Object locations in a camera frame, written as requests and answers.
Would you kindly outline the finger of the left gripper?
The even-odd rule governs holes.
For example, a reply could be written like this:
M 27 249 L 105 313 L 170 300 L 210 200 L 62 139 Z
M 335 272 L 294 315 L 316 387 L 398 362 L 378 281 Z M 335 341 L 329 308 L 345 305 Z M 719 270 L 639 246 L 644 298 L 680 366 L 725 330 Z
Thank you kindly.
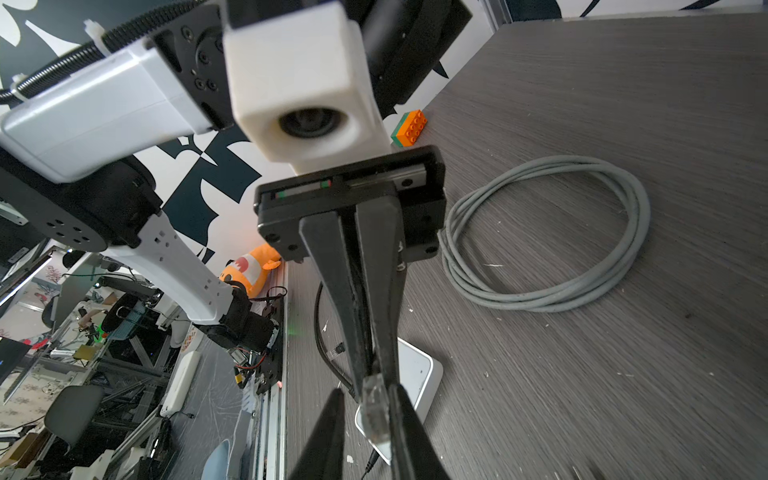
M 301 219 L 299 234 L 339 317 L 355 397 L 360 399 L 373 357 L 365 294 L 354 258 L 357 250 L 336 212 Z
M 405 280 L 400 202 L 382 196 L 356 206 L 361 266 L 379 373 L 385 386 L 399 382 L 397 325 Z

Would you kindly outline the white network switch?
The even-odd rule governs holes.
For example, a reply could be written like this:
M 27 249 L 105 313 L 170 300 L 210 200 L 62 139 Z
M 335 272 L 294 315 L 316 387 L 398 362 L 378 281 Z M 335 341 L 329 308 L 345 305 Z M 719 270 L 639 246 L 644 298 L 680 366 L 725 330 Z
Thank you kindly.
M 425 422 L 442 381 L 444 368 L 440 361 L 398 338 L 398 365 L 400 384 L 404 387 L 412 407 L 422 423 Z M 376 443 L 369 439 L 364 415 L 368 401 L 363 398 L 355 413 L 355 426 L 373 450 L 387 464 L 391 464 L 391 443 Z

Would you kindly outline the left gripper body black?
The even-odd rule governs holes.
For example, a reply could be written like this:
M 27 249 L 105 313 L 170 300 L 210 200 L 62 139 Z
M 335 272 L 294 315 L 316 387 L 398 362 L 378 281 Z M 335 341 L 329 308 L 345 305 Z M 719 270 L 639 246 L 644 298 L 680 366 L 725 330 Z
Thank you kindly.
M 299 220 L 336 211 L 353 215 L 359 203 L 392 195 L 400 202 L 404 260 L 434 257 L 443 228 L 445 165 L 435 146 L 423 146 L 260 185 L 255 213 L 258 232 L 287 261 L 309 256 Z

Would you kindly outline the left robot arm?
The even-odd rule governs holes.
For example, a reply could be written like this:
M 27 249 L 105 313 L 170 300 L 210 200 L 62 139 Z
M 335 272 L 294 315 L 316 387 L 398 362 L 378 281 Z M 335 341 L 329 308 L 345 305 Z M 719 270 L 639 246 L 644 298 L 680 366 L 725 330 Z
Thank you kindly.
M 39 231 L 146 274 L 210 339 L 261 350 L 245 296 L 180 240 L 136 158 L 238 127 L 292 176 L 256 194 L 261 237 L 311 258 L 342 322 L 358 398 L 399 383 L 407 266 L 432 257 L 444 168 L 394 152 L 385 116 L 471 19 L 461 1 L 183 1 L 1 94 L 1 197 Z

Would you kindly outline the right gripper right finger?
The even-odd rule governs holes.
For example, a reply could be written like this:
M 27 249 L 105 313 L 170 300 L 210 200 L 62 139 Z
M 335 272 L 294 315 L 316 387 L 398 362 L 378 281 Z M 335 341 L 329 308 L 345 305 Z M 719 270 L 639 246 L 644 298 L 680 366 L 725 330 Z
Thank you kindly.
M 388 398 L 393 478 L 449 480 L 404 387 L 390 385 Z

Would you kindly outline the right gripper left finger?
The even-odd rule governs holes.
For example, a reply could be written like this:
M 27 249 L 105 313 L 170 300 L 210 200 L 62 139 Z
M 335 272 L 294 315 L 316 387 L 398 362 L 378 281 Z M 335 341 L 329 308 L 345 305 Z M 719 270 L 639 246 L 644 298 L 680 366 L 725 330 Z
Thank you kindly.
M 345 395 L 334 389 L 306 442 L 290 480 L 339 480 L 343 477 Z

